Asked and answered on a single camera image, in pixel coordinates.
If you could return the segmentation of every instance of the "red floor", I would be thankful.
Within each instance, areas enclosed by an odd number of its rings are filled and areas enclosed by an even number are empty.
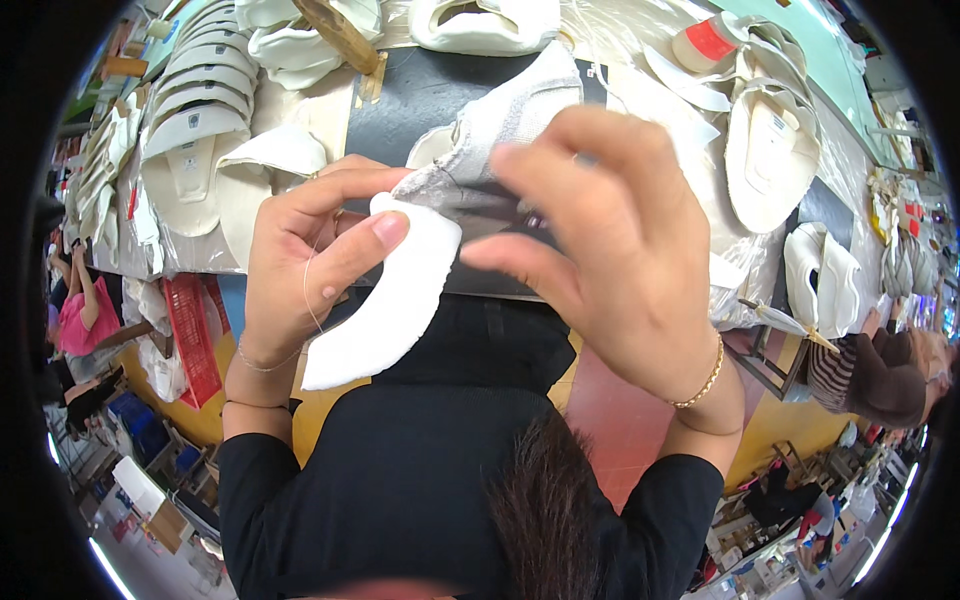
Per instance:
[[[733,341],[738,347],[742,340]],[[783,338],[772,339],[771,354],[780,352]],[[746,418],[763,396],[763,385],[742,369]],[[614,375],[587,346],[573,379],[566,419],[592,438],[590,463],[600,489],[619,513],[643,471],[657,460],[674,409]]]

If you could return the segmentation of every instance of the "glue bottle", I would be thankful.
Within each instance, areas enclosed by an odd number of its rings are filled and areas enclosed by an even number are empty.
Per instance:
[[[673,36],[673,54],[694,73],[709,71],[737,46],[747,43],[749,23],[749,17],[738,19],[732,12],[720,12]]]

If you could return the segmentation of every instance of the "woman's right hand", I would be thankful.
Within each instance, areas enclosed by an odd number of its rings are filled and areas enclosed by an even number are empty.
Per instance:
[[[598,159],[577,162],[577,154]],[[530,146],[497,148],[501,182],[546,215],[564,250],[500,233],[460,257],[529,285],[630,383],[695,396],[717,360],[709,223],[667,132],[601,108],[563,110]]]

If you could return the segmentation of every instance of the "red label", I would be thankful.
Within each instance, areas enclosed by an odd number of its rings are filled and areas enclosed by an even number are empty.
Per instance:
[[[693,47],[710,60],[720,60],[736,49],[734,44],[729,43],[713,29],[709,21],[691,25],[685,32],[686,38],[690,40]]]

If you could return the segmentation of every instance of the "floor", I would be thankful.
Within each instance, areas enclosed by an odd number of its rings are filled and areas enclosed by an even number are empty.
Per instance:
[[[740,333],[725,334],[725,339],[743,347],[748,338]],[[548,394],[559,410],[565,412],[571,427],[592,439],[590,462],[601,490],[619,512],[643,471],[657,460],[657,452],[666,434],[673,409],[643,390],[614,375],[581,337],[573,332],[570,343],[577,358]],[[783,368],[796,353],[799,340],[789,336],[771,336],[770,355],[780,355]],[[234,342],[225,335],[216,346],[217,365],[226,372]],[[333,403],[345,391],[368,380],[325,392],[300,389],[305,355],[300,357],[293,396],[304,400],[294,417],[294,452],[304,464],[320,435],[324,419]],[[137,362],[136,348],[121,354],[132,389],[159,412],[170,417],[182,434],[195,444],[216,444],[222,437],[220,412],[225,401],[217,394],[200,410],[181,402],[159,400],[146,381],[146,373]],[[765,466],[773,456],[771,444],[790,440],[803,456],[836,441],[848,422],[847,416],[831,415],[816,402],[783,404],[751,376],[741,370],[746,390],[745,429],[740,449],[727,476],[728,489]]]

